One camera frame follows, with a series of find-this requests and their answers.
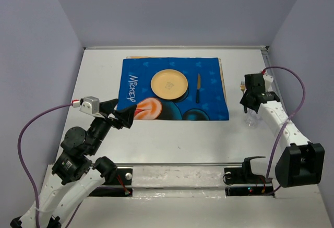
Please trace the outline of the gold knife black handle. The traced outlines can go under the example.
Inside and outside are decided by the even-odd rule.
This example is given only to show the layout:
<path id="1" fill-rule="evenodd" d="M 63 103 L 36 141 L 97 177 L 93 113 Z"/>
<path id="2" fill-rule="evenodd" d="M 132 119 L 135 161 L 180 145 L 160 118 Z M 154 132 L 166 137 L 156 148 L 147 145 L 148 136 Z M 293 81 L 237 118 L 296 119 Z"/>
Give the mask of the gold knife black handle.
<path id="1" fill-rule="evenodd" d="M 197 75 L 196 103 L 200 102 L 201 75 Z"/>

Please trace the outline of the yellow round plate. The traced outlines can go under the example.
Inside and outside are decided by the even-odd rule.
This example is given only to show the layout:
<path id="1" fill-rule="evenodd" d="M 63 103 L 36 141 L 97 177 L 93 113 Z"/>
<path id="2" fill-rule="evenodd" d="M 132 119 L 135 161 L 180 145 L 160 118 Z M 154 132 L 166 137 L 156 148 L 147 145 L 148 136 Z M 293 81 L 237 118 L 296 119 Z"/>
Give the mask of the yellow round plate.
<path id="1" fill-rule="evenodd" d="M 175 100 L 187 91 L 188 80 L 180 71 L 165 69 L 152 77 L 150 85 L 156 96 L 165 100 Z"/>

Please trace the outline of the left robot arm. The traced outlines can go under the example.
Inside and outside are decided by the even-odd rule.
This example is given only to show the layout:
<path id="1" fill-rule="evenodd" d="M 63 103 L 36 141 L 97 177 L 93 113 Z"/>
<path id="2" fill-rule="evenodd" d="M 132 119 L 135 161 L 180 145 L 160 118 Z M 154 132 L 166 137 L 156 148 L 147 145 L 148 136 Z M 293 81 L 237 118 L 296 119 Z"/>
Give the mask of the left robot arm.
<path id="1" fill-rule="evenodd" d="M 72 100 L 68 104 L 94 119 L 87 130 L 76 126 L 66 132 L 61 142 L 63 151 L 41 190 L 37 189 L 23 160 L 21 141 L 24 132 L 20 132 L 17 143 L 19 160 L 32 184 L 35 201 L 24 215 L 11 221 L 11 227 L 61 227 L 64 221 L 72 221 L 80 204 L 94 190 L 105 188 L 104 184 L 114 180 L 120 184 L 125 196 L 132 194 L 119 176 L 117 165 L 108 157 L 100 157 L 95 162 L 89 160 L 111 128 L 131 128 L 136 106 L 116 110 L 117 104 L 118 99 L 100 102 L 95 97 Z"/>

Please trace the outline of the blue Mickey cloth placemat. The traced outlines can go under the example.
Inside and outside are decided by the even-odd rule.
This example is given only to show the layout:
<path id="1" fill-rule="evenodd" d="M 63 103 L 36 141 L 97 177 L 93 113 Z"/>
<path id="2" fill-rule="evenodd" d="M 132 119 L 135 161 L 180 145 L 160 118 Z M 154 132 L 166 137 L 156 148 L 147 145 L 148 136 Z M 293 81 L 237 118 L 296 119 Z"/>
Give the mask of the blue Mickey cloth placemat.
<path id="1" fill-rule="evenodd" d="M 188 89 L 175 100 L 156 96 L 151 89 L 152 77 L 159 71 L 174 69 L 188 80 Z M 201 75 L 200 102 L 196 103 L 197 75 Z M 227 121 L 220 60 L 201 57 L 146 57 L 123 60 L 119 103 L 122 110 L 136 104 L 136 120 Z"/>

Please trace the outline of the gold fork black handle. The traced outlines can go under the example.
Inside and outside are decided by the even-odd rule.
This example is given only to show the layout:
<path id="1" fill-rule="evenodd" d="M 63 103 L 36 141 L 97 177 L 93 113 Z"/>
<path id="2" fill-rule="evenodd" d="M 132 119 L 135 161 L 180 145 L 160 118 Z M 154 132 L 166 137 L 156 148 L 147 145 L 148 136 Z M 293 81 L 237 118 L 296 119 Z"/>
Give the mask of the gold fork black handle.
<path id="1" fill-rule="evenodd" d="M 246 91 L 246 85 L 245 85 L 245 81 L 244 80 L 241 81 L 240 90 L 242 91 L 243 94 Z"/>

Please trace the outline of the clear drinking glass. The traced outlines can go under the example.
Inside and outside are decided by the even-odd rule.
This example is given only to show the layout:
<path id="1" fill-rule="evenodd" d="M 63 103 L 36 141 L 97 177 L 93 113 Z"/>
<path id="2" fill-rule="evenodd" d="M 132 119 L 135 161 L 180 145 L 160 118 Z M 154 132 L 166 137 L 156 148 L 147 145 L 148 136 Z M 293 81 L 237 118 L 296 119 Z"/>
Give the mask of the clear drinking glass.
<path id="1" fill-rule="evenodd" d="M 262 118 L 254 110 L 248 109 L 247 113 L 245 113 L 244 122 L 248 127 L 256 128 L 261 121 Z"/>

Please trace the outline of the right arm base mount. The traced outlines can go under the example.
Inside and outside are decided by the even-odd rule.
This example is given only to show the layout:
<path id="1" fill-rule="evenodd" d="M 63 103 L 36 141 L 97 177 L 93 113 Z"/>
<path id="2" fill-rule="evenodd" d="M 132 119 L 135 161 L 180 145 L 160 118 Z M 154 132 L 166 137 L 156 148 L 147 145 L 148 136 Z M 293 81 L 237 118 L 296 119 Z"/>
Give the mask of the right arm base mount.
<path id="1" fill-rule="evenodd" d="M 239 167 L 226 167 L 222 177 L 226 185 L 227 197 L 243 196 L 275 196 L 272 181 L 266 181 L 262 175 L 256 175 L 251 171 L 251 161 L 264 157 L 245 158 Z"/>

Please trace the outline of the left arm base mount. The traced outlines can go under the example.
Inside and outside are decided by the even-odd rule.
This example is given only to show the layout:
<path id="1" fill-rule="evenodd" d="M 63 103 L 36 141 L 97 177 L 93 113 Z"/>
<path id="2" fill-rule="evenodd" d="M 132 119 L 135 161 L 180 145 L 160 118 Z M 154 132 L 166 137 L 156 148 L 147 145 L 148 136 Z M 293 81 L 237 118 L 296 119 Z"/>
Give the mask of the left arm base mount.
<path id="1" fill-rule="evenodd" d="M 121 167 L 113 179 L 108 179 L 101 186 L 93 190 L 89 197 L 131 197 L 133 169 Z"/>

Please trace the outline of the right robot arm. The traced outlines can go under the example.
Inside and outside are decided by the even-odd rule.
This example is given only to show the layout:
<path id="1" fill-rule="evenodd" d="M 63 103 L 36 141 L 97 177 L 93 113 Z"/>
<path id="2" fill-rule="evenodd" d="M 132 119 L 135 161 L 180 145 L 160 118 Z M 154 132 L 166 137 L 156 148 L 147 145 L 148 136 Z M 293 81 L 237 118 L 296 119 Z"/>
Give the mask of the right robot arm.
<path id="1" fill-rule="evenodd" d="M 252 182 L 261 175 L 275 179 L 283 188 L 318 184 L 325 150 L 321 144 L 306 138 L 289 119 L 279 97 L 269 91 L 271 83 L 268 75 L 245 75 L 246 91 L 240 103 L 259 115 L 276 140 L 270 157 L 245 158 L 240 176 Z"/>

